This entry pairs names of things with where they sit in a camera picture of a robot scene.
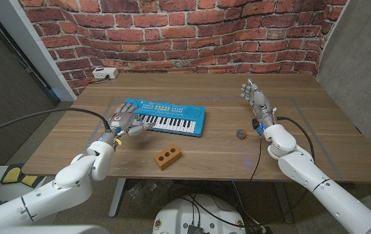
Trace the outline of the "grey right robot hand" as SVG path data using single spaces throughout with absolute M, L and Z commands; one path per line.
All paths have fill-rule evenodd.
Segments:
M 241 97 L 249 102 L 257 121 L 266 129 L 274 124 L 272 106 L 258 86 L 248 78 L 241 88 Z

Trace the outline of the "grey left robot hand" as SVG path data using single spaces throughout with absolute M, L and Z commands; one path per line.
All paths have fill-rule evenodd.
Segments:
M 134 113 L 138 108 L 138 105 L 133 105 L 132 103 L 119 105 L 109 120 L 110 128 L 115 129 L 119 127 L 122 133 L 127 133 L 131 137 L 149 130 L 155 125 L 154 123 L 140 122 L 138 125 L 133 126 L 133 122 L 139 120 L 139 116 Z

